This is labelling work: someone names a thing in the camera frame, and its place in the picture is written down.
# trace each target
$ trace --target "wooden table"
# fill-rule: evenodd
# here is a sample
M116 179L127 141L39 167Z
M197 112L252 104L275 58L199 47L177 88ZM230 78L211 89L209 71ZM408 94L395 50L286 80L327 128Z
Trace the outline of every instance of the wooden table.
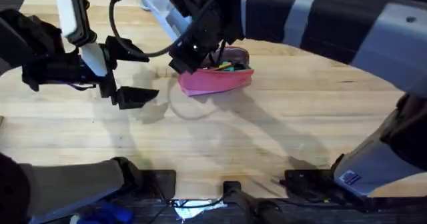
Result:
M109 0L89 1L91 28L104 42L111 35ZM58 24L55 0L25 0L21 11ZM138 0L123 0L115 13L119 32L144 51L171 43ZM21 70L10 71L0 78L0 150L35 165L126 156L141 169L175 169L175 198L218 197L224 180L241 181L256 197L285 197L270 179L286 169L329 168L373 132L402 95L377 77L291 47L236 45L251 54L252 84L205 97L181 92L167 55L120 62L119 85L160 90L156 100L130 111L112 106L97 89L42 86L34 93L21 82ZM427 176L374 195L427 195Z

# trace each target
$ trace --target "pink pencil case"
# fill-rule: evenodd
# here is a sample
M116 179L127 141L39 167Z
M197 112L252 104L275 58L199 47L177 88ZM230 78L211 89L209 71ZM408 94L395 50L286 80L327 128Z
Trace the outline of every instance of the pink pencil case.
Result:
M213 59L218 58L218 51L213 54ZM217 71L213 69L204 69L210 65L210 60L206 59L201 69L198 69L193 75L185 72L178 77L178 83L182 91L187 96L204 95L229 91L248 84L254 70L249 66L249 53L239 47L226 47L222 61L232 63L241 63L245 69L238 71Z

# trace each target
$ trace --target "black cable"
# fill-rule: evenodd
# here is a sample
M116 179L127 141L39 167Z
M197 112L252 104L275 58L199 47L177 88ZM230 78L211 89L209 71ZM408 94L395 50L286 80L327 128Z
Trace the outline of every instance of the black cable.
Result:
M214 58L212 57L212 53L209 53L208 57L209 57L209 61L211 62L211 66L215 67L216 62L215 62Z
M211 8L211 6L214 4L214 2L216 0L209 0L207 1L207 3L201 8L199 15L193 20L192 23L190 23L189 27L184 31L184 33L182 35L180 35L171 45L169 45L168 47L160 50L160 51L156 51L154 53L142 53L140 51L137 51L135 49L133 49L132 47L130 47L129 45L127 45L127 43L120 37L119 32L117 31L117 27L115 25L115 21L114 21L114 6L115 4L120 1L120 0L111 0L110 4L109 4L109 23L111 25L111 29L113 30L114 36L116 37L117 41L119 42L119 44L126 50L128 51L129 54L132 54L136 57L159 57L161 55L164 55L166 53L168 53L172 48L174 48L176 45L178 45L179 43L181 43L198 25L198 23L200 22L201 18L205 15L205 13L207 11L209 11L209 9Z
M354 207L341 206L341 205L313 205L313 204L305 204L305 203L294 203L293 201L288 201L286 199L276 199L276 201L280 201L282 203L286 203L288 205L293 205L296 207L305 207L305 208L313 208L313 209L354 210Z
M224 200L224 198L223 198L223 197L221 197L221 198L219 198L218 200L214 201L213 203L209 203L209 204L206 204L206 205L196 205L196 206L189 206L189 207L187 207L187 206L183 206L183 205L180 205L179 207L175 207L175 208L181 208L181 209L194 209L194 208L211 207L211 206L214 206L214 205L217 205L217 204L221 203L223 200Z
M168 206L164 206L162 209L160 209L160 211L155 214L155 216L153 218L151 218L151 220L148 222L148 224L152 224L154 223L154 221L168 208Z
M224 54L224 49L226 48L226 40L223 40L221 43L220 54L218 55L218 59L216 60L216 66L219 67L221 65L222 55Z

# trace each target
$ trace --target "black foam padding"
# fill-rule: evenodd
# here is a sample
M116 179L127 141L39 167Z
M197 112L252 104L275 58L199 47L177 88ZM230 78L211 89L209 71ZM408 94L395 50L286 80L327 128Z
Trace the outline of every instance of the black foam padding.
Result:
M281 43L295 0L247 0L246 38Z
M352 62L388 0L314 0L301 48Z

